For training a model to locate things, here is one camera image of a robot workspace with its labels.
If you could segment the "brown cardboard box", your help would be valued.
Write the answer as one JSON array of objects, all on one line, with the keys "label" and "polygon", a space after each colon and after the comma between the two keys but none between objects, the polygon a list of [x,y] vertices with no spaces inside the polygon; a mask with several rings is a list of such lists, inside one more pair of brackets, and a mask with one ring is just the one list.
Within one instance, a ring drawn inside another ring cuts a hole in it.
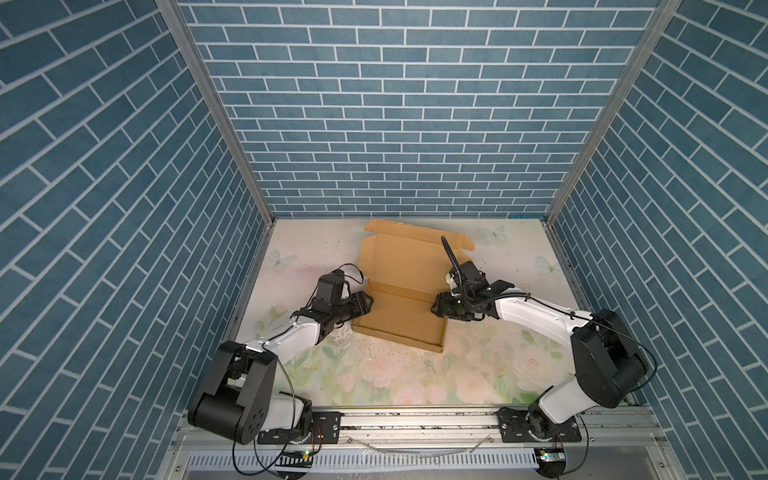
[{"label": "brown cardboard box", "polygon": [[370,235],[361,241],[358,267],[367,277],[365,293],[373,298],[369,313],[352,322],[358,334],[441,353],[447,320],[431,312],[447,292],[452,264],[441,242],[445,238],[463,263],[475,250],[467,235],[383,219],[368,222]]}]

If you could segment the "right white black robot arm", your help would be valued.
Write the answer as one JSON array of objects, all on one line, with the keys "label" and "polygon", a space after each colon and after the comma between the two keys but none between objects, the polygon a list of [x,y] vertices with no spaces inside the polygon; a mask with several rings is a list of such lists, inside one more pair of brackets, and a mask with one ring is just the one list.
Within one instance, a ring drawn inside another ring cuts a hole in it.
[{"label": "right white black robot arm", "polygon": [[556,436],[563,424],[595,406],[618,406],[650,373],[641,345],[611,310],[575,311],[540,300],[510,282],[490,283],[471,261],[453,266],[446,281],[449,290],[439,293],[431,308],[436,316],[515,323],[569,350],[573,375],[547,388],[528,407],[526,423],[537,439]]}]

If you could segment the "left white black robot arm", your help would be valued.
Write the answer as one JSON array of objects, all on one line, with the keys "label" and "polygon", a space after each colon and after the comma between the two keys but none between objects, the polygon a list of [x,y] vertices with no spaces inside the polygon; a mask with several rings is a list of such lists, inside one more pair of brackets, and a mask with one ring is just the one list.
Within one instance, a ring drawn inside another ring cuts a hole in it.
[{"label": "left white black robot arm", "polygon": [[217,348],[191,398],[189,424],[241,445],[305,439],[313,427],[312,402],[294,389],[274,393],[277,372],[336,328],[370,313],[373,304],[368,293],[350,290],[343,270],[321,276],[307,304],[285,325],[260,339]]}]

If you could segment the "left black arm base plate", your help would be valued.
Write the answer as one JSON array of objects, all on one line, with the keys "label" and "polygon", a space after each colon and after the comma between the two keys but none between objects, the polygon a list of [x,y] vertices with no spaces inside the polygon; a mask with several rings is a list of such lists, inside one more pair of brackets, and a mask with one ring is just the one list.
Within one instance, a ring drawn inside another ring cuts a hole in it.
[{"label": "left black arm base plate", "polygon": [[341,429],[342,414],[339,411],[313,411],[302,413],[291,428],[263,429],[257,437],[259,445],[292,444],[337,444]]}]

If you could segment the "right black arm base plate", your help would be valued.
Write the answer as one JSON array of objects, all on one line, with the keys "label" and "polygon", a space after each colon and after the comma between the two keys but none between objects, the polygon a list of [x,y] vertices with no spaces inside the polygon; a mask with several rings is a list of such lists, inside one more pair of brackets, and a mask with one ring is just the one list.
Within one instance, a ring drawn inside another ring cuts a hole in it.
[{"label": "right black arm base plate", "polygon": [[580,429],[574,417],[556,424],[529,410],[502,407],[496,413],[504,443],[579,443]]}]

